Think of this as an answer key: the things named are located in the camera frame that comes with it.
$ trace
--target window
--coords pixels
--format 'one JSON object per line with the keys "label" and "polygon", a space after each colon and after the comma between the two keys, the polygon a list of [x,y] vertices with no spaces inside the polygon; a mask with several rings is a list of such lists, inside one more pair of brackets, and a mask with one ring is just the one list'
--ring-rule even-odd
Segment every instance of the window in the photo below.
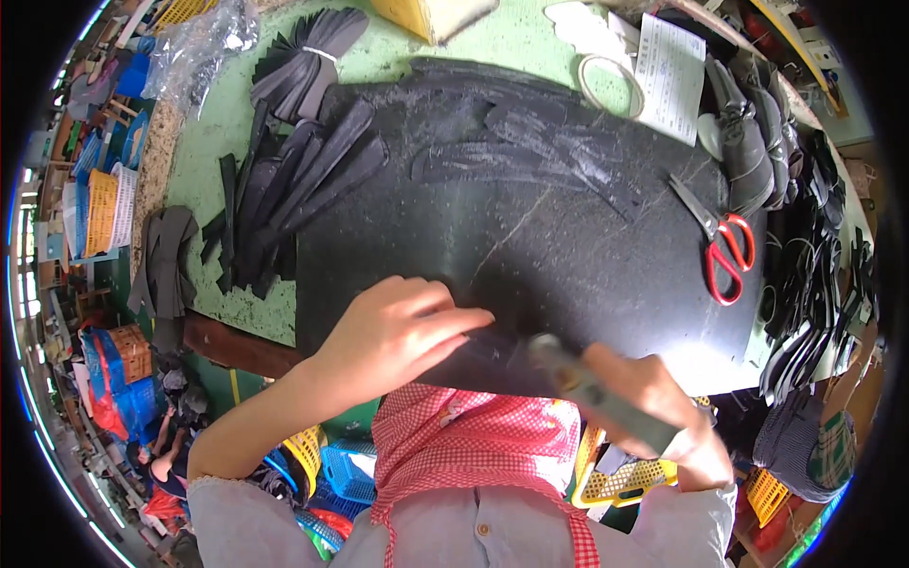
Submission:
{"label": "window", "polygon": [[19,234],[16,240],[16,257],[19,259],[19,317],[35,317],[41,313],[41,301],[38,300],[35,272],[32,263],[35,261],[35,225],[32,221],[35,212],[34,204],[24,204],[19,212]]}

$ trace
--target paper document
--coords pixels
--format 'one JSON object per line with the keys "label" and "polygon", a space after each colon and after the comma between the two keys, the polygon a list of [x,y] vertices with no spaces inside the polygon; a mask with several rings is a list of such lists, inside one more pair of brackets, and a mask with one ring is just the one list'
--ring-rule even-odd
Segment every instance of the paper document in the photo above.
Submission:
{"label": "paper document", "polygon": [[638,122],[694,146],[706,56],[703,38],[644,14],[634,70],[644,91]]}

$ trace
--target scissors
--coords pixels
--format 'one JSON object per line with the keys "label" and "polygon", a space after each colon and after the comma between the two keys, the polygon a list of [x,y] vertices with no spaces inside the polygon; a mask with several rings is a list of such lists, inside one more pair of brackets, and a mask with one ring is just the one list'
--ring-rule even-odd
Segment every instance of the scissors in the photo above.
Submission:
{"label": "scissors", "polygon": [[[720,250],[719,245],[716,243],[715,237],[716,233],[719,232],[726,239],[726,243],[729,245],[729,250],[733,254],[735,263],[738,264],[739,268],[742,269],[742,272],[748,272],[754,266],[754,235],[751,232],[751,227],[748,226],[748,222],[745,221],[742,217],[737,214],[728,213],[724,215],[723,219],[717,219],[715,215],[707,211],[707,209],[701,205],[701,202],[697,200],[697,197],[694,197],[694,194],[691,193],[691,190],[685,187],[678,177],[675,174],[669,174],[669,185],[675,190],[675,192],[682,198],[682,201],[687,205],[688,210],[694,215],[694,217],[701,224],[701,228],[704,229],[704,232],[707,234],[707,248],[704,249],[704,257],[707,261],[706,266],[706,279],[707,279],[707,288],[710,290],[710,294],[714,299],[720,303],[720,305],[732,305],[739,299],[739,296],[742,295],[742,277],[735,270],[735,267],[729,259],[725,257],[723,252]],[[742,257],[742,251],[739,249],[738,243],[735,241],[735,235],[732,232],[732,227],[729,224],[736,224],[742,229],[742,235],[744,236],[745,249],[748,254],[748,260]],[[733,279],[733,289],[729,295],[723,295],[716,287],[716,279],[714,277],[714,263],[719,263],[723,267],[723,270]]]}

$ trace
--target green table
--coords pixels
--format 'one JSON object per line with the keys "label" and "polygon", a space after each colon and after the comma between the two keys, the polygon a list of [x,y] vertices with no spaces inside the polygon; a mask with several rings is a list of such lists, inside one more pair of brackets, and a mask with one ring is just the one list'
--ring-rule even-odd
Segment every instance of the green table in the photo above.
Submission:
{"label": "green table", "polygon": [[[419,55],[473,59],[534,73],[579,88],[575,70],[581,59],[574,49],[555,37],[543,8],[552,0],[503,0],[491,15],[453,38],[445,47],[432,47],[375,13],[366,0],[347,4],[369,14],[370,24],[354,47],[338,61],[342,83],[394,81],[409,73],[407,61]],[[223,207],[218,157],[244,155],[248,146],[253,107],[249,87],[256,61],[277,33],[288,34],[301,15],[338,2],[299,2],[260,17],[260,40],[251,52],[225,62],[205,100],[198,121],[187,118],[175,149],[174,168],[167,186],[168,205],[186,205],[205,225]],[[627,113],[630,92],[624,80],[599,84],[607,106]],[[216,260],[202,265],[201,235],[190,243],[187,271],[198,296],[195,309],[214,319],[281,344],[294,345],[295,284],[278,282],[265,300],[234,289],[222,295],[215,281],[221,275]]]}

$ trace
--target clear plastic bag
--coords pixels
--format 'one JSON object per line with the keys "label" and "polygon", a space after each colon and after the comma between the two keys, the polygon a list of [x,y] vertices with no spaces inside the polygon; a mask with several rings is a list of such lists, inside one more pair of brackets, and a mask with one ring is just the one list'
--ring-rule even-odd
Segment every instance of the clear plastic bag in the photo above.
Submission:
{"label": "clear plastic bag", "polygon": [[225,58],[259,41],[258,13],[247,0],[220,0],[211,10],[169,25],[149,55],[143,98],[168,101],[196,119]]}

